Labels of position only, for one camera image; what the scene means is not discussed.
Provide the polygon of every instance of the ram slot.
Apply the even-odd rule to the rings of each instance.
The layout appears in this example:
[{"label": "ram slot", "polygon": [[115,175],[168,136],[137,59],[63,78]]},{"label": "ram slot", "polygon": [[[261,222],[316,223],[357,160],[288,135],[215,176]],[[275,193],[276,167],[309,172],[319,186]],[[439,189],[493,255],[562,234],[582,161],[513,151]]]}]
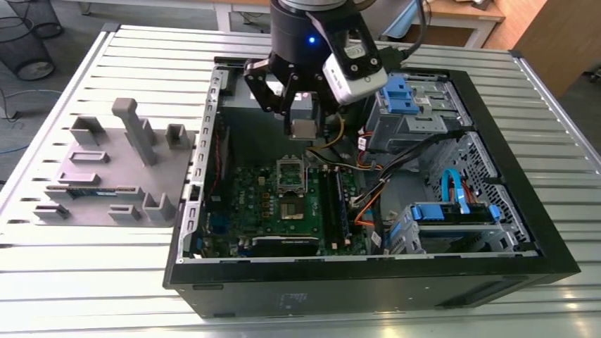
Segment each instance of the ram slot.
[{"label": "ram slot", "polygon": [[320,173],[320,202],[323,230],[327,247],[337,249],[344,244],[343,228],[340,227],[339,197],[336,196],[336,178],[332,172]]},{"label": "ram slot", "polygon": [[351,244],[347,240],[351,238],[351,230],[348,228],[348,211],[347,211],[347,202],[345,202],[345,192],[343,187],[343,176],[340,172],[336,171],[336,186],[339,191],[339,214],[340,214],[340,225],[343,228],[343,238],[345,239],[345,245]]}]

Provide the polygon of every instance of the slotted aluminum table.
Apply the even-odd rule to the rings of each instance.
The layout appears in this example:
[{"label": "slotted aluminum table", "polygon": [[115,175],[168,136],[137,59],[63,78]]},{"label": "slotted aluminum table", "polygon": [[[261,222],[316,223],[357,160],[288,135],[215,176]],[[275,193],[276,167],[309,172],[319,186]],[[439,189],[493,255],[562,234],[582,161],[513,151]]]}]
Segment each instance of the slotted aluminum table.
[{"label": "slotted aluminum table", "polygon": [[267,36],[244,33],[132,26],[100,33],[0,193],[0,333],[600,337],[601,161],[527,62],[505,51],[424,46],[409,66],[472,75],[582,269],[557,284],[475,309],[203,321],[161,286],[172,229],[33,224],[77,116],[119,125],[113,99],[132,97],[155,128],[199,130],[213,57],[264,57],[269,49]]}]

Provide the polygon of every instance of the gray 3d-printed holder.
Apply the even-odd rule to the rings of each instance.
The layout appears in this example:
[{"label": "gray 3d-printed holder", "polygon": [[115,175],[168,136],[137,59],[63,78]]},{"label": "gray 3d-printed holder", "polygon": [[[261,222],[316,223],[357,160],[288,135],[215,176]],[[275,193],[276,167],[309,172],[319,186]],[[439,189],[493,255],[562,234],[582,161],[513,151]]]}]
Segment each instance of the gray 3d-printed holder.
[{"label": "gray 3d-printed holder", "polygon": [[79,144],[97,145],[97,135],[104,133],[104,128],[95,117],[79,117],[68,129]]},{"label": "gray 3d-printed holder", "polygon": [[109,156],[105,151],[73,151],[68,159],[73,163],[107,163]]},{"label": "gray 3d-printed holder", "polygon": [[132,204],[111,204],[108,214],[117,223],[135,222],[141,218],[140,212]]},{"label": "gray 3d-printed holder", "polygon": [[189,149],[191,142],[184,125],[168,125],[165,130],[167,144],[169,149]]},{"label": "gray 3d-printed holder", "polygon": [[161,200],[157,204],[152,195],[147,193],[141,209],[147,213],[148,218],[156,221],[167,221],[176,215],[176,207],[171,203],[167,194],[161,194]]},{"label": "gray 3d-printed holder", "polygon": [[60,172],[56,181],[63,184],[97,185],[100,176],[96,173]]},{"label": "gray 3d-printed holder", "polygon": [[135,147],[139,152],[141,162],[145,165],[151,166],[157,162],[157,156],[152,151],[152,143],[148,139],[148,134],[152,133],[144,129],[139,116],[135,113],[136,108],[139,107],[135,99],[117,98],[113,103],[113,115],[123,120],[123,124],[128,131],[127,138],[129,143]]},{"label": "gray 3d-printed holder", "polygon": [[[41,211],[40,225],[120,227],[173,225],[176,211],[173,204],[181,197],[196,132],[189,132],[177,125],[172,127],[171,133],[168,130],[153,131],[147,120],[141,119],[139,122],[141,137],[137,138],[151,144],[149,151],[155,155],[156,163],[152,166],[144,165],[135,142],[131,142],[129,130],[128,135],[123,128],[95,128],[103,132],[84,133],[93,137],[84,138],[85,144],[77,142],[72,144],[59,169],[61,178],[59,182],[64,184],[55,182],[49,184],[59,185],[59,188],[71,185],[72,190],[56,188],[45,190],[47,196],[68,211],[68,217],[64,219],[52,217],[47,211]],[[173,133],[179,139],[176,144],[171,136]],[[147,193],[157,199],[159,204],[153,198],[145,201]],[[132,217],[123,213],[115,215],[111,211],[125,212],[121,209],[123,205],[132,206],[140,217],[133,216],[136,211],[131,212]]]},{"label": "gray 3d-printed holder", "polygon": [[69,217],[68,209],[57,203],[39,204],[33,209],[33,214],[41,220],[57,220],[63,221]]}]

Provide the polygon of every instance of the motherboard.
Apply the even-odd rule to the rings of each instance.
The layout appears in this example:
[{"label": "motherboard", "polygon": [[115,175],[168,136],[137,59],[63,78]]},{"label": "motherboard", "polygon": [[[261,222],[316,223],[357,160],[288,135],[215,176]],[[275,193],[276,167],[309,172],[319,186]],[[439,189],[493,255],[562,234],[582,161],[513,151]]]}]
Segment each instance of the motherboard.
[{"label": "motherboard", "polygon": [[351,224],[355,174],[337,166],[305,168],[284,157],[275,165],[235,169],[229,210],[208,217],[203,256],[363,255],[365,234]]}]

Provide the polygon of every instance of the wire mesh trash bin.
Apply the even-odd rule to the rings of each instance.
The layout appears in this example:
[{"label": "wire mesh trash bin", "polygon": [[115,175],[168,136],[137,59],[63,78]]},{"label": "wire mesh trash bin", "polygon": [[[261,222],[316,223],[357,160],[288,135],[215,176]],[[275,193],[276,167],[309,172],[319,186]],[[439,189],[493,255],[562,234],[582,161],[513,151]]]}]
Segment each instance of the wire mesh trash bin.
[{"label": "wire mesh trash bin", "polygon": [[40,39],[55,37],[63,33],[63,26],[60,25],[49,0],[5,1],[16,14],[33,22],[33,33]]},{"label": "wire mesh trash bin", "polygon": [[19,79],[39,80],[52,74],[55,63],[27,18],[0,18],[0,61]]}]

